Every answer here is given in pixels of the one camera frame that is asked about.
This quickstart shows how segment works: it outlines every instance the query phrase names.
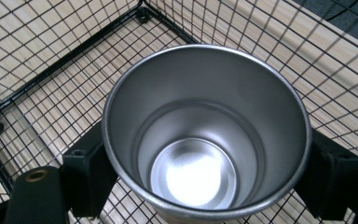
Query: black wire mesh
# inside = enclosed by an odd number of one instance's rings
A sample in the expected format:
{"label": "black wire mesh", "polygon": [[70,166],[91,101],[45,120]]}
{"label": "black wire mesh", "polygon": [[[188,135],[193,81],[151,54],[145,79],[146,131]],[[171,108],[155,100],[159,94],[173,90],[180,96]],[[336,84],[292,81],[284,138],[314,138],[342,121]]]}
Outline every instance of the black wire mesh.
{"label": "black wire mesh", "polygon": [[[127,69],[153,52],[192,39],[246,51],[273,66],[298,90],[313,128],[358,155],[358,40],[347,34],[358,19],[342,31],[322,19],[331,16],[333,7],[316,16],[292,1],[146,3],[186,34],[160,16],[141,24],[131,14],[71,62],[0,107],[5,125],[0,169],[10,181],[38,166],[60,166],[62,153],[101,118],[106,94]],[[136,6],[136,1],[0,1],[0,103]],[[0,186],[0,202],[7,199]],[[344,220],[352,219],[348,211]],[[71,222],[165,223],[121,180],[100,217],[71,217]],[[226,223],[270,222],[321,220],[291,191],[261,213]]]}

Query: metal cup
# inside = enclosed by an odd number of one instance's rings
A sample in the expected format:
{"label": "metal cup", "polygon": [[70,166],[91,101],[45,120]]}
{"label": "metal cup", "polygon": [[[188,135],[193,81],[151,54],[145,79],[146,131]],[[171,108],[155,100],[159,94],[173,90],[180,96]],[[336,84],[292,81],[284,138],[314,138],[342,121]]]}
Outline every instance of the metal cup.
{"label": "metal cup", "polygon": [[277,202],[301,177],[310,140],[293,87],[256,58],[217,46],[144,58],[103,112],[117,174],[176,223],[244,217]]}

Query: gray carpet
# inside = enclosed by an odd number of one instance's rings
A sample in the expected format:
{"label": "gray carpet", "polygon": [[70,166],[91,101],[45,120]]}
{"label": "gray carpet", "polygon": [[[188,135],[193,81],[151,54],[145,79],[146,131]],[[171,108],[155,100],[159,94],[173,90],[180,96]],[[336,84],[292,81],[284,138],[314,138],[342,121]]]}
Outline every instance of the gray carpet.
{"label": "gray carpet", "polygon": [[358,0],[294,0],[358,39]]}

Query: silver cup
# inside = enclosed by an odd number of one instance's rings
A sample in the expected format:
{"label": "silver cup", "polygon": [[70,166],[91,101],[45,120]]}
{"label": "silver cup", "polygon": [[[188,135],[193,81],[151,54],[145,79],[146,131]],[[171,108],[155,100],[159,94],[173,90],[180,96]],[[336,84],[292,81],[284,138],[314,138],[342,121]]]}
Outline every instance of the silver cup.
{"label": "silver cup", "polygon": [[211,223],[256,213],[301,177],[308,114],[293,87],[234,49],[188,45],[144,58],[103,112],[117,174],[167,221]]}

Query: wire basket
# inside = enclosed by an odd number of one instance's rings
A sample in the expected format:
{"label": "wire basket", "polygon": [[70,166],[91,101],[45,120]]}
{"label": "wire basket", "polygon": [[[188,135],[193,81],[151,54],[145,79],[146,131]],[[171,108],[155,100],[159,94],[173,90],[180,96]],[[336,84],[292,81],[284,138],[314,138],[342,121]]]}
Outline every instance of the wire basket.
{"label": "wire basket", "polygon": [[[106,95],[127,69],[189,43],[268,63],[296,88],[312,127],[358,155],[358,9],[334,0],[317,15],[311,2],[0,1],[0,203],[22,173],[62,164],[62,153],[101,119]],[[354,19],[340,26],[348,13]],[[121,180],[99,217],[70,217],[165,223]],[[352,219],[348,210],[344,221]],[[226,223],[269,222],[322,221],[292,190],[269,209]]]}

